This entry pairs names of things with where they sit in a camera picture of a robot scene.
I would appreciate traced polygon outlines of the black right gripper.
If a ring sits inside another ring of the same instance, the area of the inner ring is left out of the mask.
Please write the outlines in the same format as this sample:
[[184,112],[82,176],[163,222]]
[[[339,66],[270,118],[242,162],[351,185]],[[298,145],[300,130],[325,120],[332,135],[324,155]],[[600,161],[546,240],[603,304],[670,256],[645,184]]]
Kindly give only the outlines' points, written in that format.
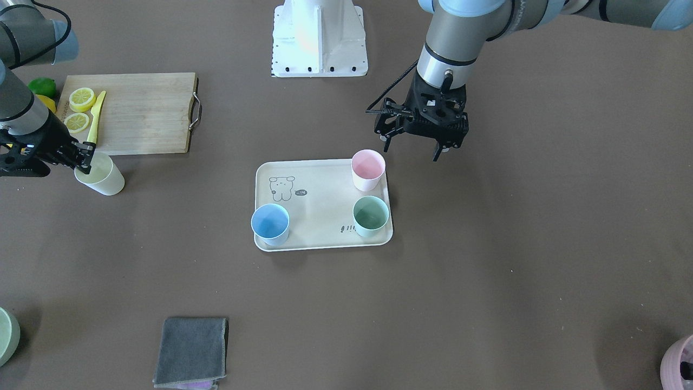
[[84,174],[91,173],[96,143],[76,142],[67,127],[54,114],[44,125],[27,135],[10,135],[2,130],[1,176],[45,177],[49,165],[63,165]]

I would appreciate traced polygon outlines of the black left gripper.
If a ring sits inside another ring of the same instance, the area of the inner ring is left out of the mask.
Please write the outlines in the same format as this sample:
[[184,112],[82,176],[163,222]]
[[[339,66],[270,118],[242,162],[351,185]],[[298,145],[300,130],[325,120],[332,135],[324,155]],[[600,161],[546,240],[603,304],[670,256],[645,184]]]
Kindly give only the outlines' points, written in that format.
[[445,149],[460,148],[469,130],[466,88],[453,89],[453,79],[453,74],[445,73],[441,87],[434,87],[416,75],[404,104],[385,97],[378,109],[367,108],[367,113],[377,116],[374,133],[384,141],[384,153],[392,138],[403,133],[435,140],[433,162]]

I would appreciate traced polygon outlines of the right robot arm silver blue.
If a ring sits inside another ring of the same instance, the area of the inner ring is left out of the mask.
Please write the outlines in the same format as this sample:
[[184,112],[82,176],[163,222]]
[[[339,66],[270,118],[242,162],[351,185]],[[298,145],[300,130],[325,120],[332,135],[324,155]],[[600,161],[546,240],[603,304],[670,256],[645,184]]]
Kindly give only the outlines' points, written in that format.
[[1,5],[2,176],[44,177],[52,166],[89,173],[96,151],[76,140],[16,71],[76,59],[79,42],[66,12],[38,1]]

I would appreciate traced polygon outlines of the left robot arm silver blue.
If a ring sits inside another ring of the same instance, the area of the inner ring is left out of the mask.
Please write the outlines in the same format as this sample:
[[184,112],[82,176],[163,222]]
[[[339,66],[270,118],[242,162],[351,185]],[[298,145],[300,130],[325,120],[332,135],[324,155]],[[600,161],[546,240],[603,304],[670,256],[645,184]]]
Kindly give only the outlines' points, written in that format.
[[421,1],[432,15],[419,56],[408,72],[413,82],[402,104],[381,94],[374,133],[388,151],[397,135],[436,141],[433,160],[460,148],[469,131],[466,84],[486,42],[518,30],[535,29],[557,16],[579,15],[653,30],[680,30],[691,24],[691,1]]

